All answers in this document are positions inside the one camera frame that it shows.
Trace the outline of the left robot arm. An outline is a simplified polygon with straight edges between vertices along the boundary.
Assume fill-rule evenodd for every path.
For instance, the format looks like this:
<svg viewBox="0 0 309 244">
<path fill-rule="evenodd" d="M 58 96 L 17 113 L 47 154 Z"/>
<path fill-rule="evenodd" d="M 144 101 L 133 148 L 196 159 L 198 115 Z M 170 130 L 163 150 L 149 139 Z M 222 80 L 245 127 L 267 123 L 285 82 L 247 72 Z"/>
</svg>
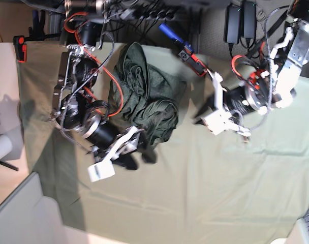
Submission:
<svg viewBox="0 0 309 244">
<path fill-rule="evenodd" d="M 231 69 L 242 85 L 224 89 L 223 78 L 206 67 L 204 73 L 212 81 L 214 92 L 195 115 L 195 123 L 206 126 L 211 133 L 223 131 L 249 137 L 261 127 L 273 109 L 288 107 L 295 97 L 295 86 L 303 66 L 309 62 L 309 1 L 292 1 L 285 6 L 286 26 L 281 39 L 271 46 L 270 18 L 266 18 L 265 36 L 261 48 L 261 64 L 250 60 L 249 55 L 237 55 L 231 60 Z"/>
</svg>

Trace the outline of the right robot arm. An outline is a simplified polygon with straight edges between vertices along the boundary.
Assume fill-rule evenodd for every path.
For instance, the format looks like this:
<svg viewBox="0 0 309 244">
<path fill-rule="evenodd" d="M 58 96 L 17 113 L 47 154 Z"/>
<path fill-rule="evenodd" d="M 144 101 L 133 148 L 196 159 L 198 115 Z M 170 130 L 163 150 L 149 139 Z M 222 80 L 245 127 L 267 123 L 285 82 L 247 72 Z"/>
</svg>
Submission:
<svg viewBox="0 0 309 244">
<path fill-rule="evenodd" d="M 122 106 L 111 110 L 107 101 L 97 99 L 92 92 L 99 73 L 107 71 L 106 62 L 98 60 L 94 51 L 102 48 L 104 38 L 111 37 L 107 23 L 118 19 L 124 8 L 115 1 L 65 1 L 64 8 L 60 43 L 67 50 L 60 57 L 50 120 L 71 143 L 77 143 L 71 131 L 90 143 L 84 151 L 95 161 L 88 168 L 92 182 L 112 177 L 115 165 L 136 170 L 135 152 L 144 162 L 155 163 L 157 156 L 145 130 L 136 126 L 119 129 L 110 118 Z"/>
</svg>

